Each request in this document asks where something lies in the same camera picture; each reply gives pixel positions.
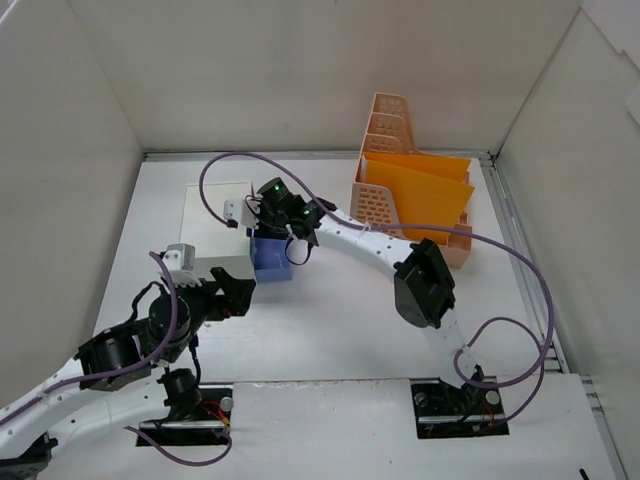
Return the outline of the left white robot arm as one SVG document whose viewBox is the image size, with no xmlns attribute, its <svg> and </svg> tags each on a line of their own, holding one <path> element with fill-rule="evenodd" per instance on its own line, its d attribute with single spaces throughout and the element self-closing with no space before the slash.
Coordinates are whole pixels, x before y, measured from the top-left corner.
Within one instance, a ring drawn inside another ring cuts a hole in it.
<svg viewBox="0 0 640 480">
<path fill-rule="evenodd" d="M 211 279 L 185 269 L 161 269 L 151 282 L 158 295 L 141 318 L 136 312 L 86 341 L 54 375 L 1 412 L 1 476 L 28 479 L 46 469 L 73 438 L 137 422 L 162 426 L 199 409 L 202 370 L 172 370 L 197 348 L 207 322 L 244 316 L 256 287 L 222 267 Z"/>
</svg>

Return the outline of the orange folder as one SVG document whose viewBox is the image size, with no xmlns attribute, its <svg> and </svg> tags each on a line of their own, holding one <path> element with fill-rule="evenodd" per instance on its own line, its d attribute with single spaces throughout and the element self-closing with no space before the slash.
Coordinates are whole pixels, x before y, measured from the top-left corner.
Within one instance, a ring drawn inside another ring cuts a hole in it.
<svg viewBox="0 0 640 480">
<path fill-rule="evenodd" d="M 456 225 L 475 190 L 466 180 L 470 161 L 384 153 L 367 153 L 364 160 L 363 181 L 391 192 L 404 236 L 416 242 L 427 238 L 445 245 L 449 233 L 422 227 Z"/>
</svg>

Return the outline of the purple drawer with knob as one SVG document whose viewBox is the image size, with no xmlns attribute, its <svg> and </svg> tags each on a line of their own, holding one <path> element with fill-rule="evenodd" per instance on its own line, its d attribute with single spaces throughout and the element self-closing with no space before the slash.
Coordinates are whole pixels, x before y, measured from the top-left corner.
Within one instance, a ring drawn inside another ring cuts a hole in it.
<svg viewBox="0 0 640 480">
<path fill-rule="evenodd" d="M 293 279 L 291 263 L 284 239 L 253 237 L 250 255 L 256 281 L 261 283 L 286 282 Z"/>
</svg>

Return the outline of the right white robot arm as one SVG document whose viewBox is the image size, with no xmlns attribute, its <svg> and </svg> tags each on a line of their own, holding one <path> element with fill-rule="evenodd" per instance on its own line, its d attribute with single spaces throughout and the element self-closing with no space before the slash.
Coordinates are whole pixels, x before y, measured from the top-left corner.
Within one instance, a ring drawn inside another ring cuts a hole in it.
<svg viewBox="0 0 640 480">
<path fill-rule="evenodd" d="M 258 225 L 280 230 L 311 245 L 336 250 L 381 273 L 393 283 L 400 317 L 418 328 L 439 363 L 445 405 L 464 412 L 479 397 L 470 380 L 477 362 L 464 350 L 455 315 L 455 282 L 439 247 L 393 237 L 358 222 L 323 199 L 304 200 L 276 177 L 257 191 Z"/>
</svg>

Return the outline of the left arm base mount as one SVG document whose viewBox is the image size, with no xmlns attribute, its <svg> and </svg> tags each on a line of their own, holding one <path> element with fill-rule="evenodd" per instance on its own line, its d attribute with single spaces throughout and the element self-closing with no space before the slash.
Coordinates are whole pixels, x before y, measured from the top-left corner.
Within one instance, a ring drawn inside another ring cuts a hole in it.
<svg viewBox="0 0 640 480">
<path fill-rule="evenodd" d="M 231 430 L 233 385 L 202 384 L 200 393 L 200 403 L 185 413 L 139 422 L 137 429 L 162 447 L 226 446 L 223 434 Z"/>
</svg>

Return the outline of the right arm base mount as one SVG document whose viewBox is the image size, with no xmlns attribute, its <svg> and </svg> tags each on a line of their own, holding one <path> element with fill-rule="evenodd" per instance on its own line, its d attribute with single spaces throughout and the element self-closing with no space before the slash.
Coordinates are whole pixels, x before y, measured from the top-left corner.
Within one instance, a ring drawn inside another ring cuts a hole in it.
<svg viewBox="0 0 640 480">
<path fill-rule="evenodd" d="M 439 380 L 411 383 L 417 438 L 420 440 L 508 436 L 509 426 L 497 389 L 465 385 L 454 388 Z"/>
</svg>

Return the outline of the white mini drawer cabinet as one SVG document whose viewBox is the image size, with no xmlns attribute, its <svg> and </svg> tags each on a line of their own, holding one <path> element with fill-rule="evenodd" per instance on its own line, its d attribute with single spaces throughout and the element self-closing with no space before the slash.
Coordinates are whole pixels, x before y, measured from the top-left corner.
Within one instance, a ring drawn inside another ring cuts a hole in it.
<svg viewBox="0 0 640 480">
<path fill-rule="evenodd" d="M 200 278 L 211 280 L 214 267 L 237 279 L 254 278 L 246 230 L 218 222 L 202 204 L 197 184 L 186 186 L 179 242 L 195 248 L 194 274 Z"/>
</svg>

